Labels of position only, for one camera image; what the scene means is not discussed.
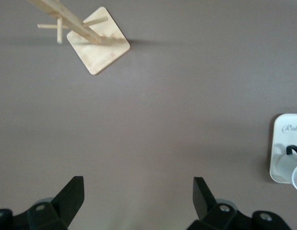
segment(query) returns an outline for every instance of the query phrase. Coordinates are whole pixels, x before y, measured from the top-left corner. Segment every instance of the wooden stand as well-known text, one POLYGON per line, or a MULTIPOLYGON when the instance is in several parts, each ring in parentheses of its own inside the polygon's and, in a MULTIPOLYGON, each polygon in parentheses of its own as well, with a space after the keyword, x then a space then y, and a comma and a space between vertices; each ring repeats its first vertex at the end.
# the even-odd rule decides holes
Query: wooden stand
POLYGON ((57 25, 39 24, 38 28, 57 29, 62 43, 62 29, 70 28, 67 39, 92 75, 96 75, 130 49, 130 45, 108 11, 100 7, 82 21, 58 0, 27 0, 57 19, 57 25))

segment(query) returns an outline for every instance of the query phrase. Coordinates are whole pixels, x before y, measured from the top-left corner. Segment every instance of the plastic cup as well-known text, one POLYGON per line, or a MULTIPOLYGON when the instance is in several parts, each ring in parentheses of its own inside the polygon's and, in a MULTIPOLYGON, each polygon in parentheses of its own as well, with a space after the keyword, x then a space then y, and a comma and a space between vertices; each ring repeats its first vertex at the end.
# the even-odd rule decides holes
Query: plastic cup
POLYGON ((297 158, 293 154, 284 155, 279 159, 276 168, 280 176, 297 189, 297 158))

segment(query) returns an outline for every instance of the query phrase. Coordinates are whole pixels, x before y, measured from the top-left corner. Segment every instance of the wooden pole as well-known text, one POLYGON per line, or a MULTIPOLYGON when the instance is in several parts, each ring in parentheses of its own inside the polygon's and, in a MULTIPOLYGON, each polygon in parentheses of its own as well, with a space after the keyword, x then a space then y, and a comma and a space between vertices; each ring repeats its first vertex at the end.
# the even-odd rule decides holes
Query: wooden pole
MULTIPOLYGON (((108 21, 107 16, 89 21, 87 23, 84 23, 82 26, 86 28, 91 25, 95 25, 95 24, 102 23, 105 21, 108 21)), ((58 27, 58 25, 56 25, 56 24, 38 24, 37 26, 39 29, 57 29, 57 27, 58 27)), ((65 25, 62 25, 62 29, 68 29, 68 27, 65 25)))
POLYGON ((57 18, 57 43, 62 44, 62 18, 57 18))
POLYGON ((56 0, 27 0, 34 4, 40 10, 46 12, 52 17, 62 18, 62 24, 79 34, 89 42, 94 44, 101 43, 101 37, 91 28, 83 26, 83 21, 69 11, 64 5, 56 0))

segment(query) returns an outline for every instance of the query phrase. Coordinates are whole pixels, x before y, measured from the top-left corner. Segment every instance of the wooden base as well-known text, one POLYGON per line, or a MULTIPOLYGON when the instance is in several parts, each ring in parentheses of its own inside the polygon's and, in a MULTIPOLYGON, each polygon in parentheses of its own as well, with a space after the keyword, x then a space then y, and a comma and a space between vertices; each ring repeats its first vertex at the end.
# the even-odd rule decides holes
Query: wooden base
POLYGON ((67 35, 68 41, 92 75, 101 72, 130 49, 128 41, 104 7, 100 7, 84 22, 105 16, 108 17, 107 21, 90 26, 93 31, 102 37, 100 45, 88 42, 74 31, 69 32, 67 35))

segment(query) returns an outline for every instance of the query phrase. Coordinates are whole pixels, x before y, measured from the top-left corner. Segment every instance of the brown floor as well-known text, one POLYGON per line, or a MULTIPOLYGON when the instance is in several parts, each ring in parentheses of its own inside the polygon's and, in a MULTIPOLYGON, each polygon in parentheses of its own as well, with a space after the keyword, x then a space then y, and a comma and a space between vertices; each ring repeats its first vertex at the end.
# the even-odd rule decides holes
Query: brown floor
POLYGON ((70 230, 184 230, 202 176, 297 230, 297 191, 269 175, 273 120, 297 113, 297 1, 61 2, 82 19, 106 7, 132 48, 92 76, 36 27, 54 19, 0 0, 0 207, 83 175, 70 230))

